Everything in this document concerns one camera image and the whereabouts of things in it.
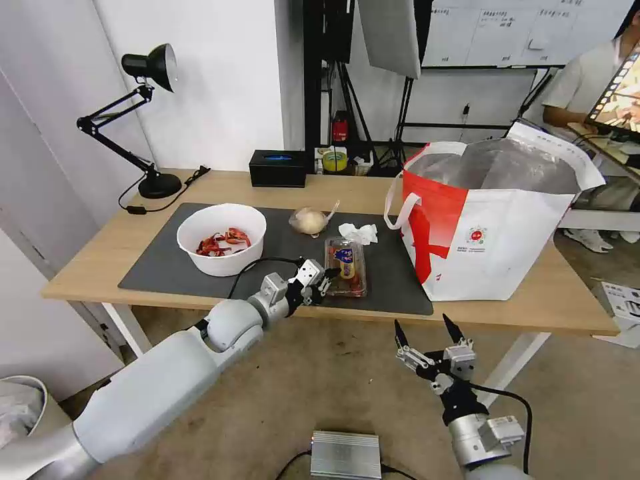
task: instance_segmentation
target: screen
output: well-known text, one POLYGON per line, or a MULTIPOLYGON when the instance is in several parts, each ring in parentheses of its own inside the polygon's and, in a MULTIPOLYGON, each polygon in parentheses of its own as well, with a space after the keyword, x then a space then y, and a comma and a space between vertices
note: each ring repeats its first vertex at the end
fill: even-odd
POLYGON ((640 133, 640 43, 589 113, 589 123, 640 133))

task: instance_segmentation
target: shopping bag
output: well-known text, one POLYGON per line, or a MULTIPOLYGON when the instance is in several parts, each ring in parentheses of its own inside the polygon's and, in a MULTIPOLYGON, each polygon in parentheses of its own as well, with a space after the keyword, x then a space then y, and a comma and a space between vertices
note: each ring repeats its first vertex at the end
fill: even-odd
POLYGON ((507 300, 574 196, 604 182, 580 148, 515 123, 505 139, 427 144, 394 178, 385 222, 432 301, 507 300))

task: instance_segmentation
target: lamp base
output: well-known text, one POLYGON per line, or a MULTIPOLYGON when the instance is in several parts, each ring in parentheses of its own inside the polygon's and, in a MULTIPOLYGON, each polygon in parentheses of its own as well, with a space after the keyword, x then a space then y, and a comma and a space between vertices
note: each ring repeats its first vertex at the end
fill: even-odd
POLYGON ((182 188, 182 182, 178 177, 170 173, 158 173, 152 177, 146 177, 140 185, 138 192, 144 198, 165 198, 178 193, 182 188))

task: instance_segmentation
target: packaged food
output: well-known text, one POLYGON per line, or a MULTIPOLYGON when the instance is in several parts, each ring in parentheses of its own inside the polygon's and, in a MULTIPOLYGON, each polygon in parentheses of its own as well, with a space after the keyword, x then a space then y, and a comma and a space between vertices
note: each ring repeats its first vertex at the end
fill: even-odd
POLYGON ((327 295, 364 297, 367 295, 367 274, 362 245, 342 237, 325 241, 325 268, 340 268, 331 282, 327 295))

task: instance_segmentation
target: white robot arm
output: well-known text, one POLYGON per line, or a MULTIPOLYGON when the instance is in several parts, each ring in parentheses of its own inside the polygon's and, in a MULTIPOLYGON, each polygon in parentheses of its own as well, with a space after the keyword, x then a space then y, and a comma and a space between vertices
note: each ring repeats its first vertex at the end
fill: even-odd
POLYGON ((112 376, 54 437, 0 449, 0 480, 84 478, 99 464, 140 449, 258 342, 263 329, 301 304, 319 302, 336 273, 306 260, 288 281, 272 273, 248 300, 218 303, 196 325, 112 376))
MULTIPOLYGON (((218 303, 196 325, 172 334, 112 376, 72 424, 0 449, 0 480, 80 480, 100 464, 142 448, 258 342, 265 329, 302 304, 320 303, 337 274, 306 260, 288 281, 272 273, 248 300, 218 303)), ((446 317, 445 323, 454 345, 422 354, 410 348, 396 322, 397 357, 441 398, 443 420, 466 480, 530 480, 522 470, 495 462, 510 455, 509 447, 523 431, 513 417, 488 418, 464 382, 474 368, 473 343, 446 317)))

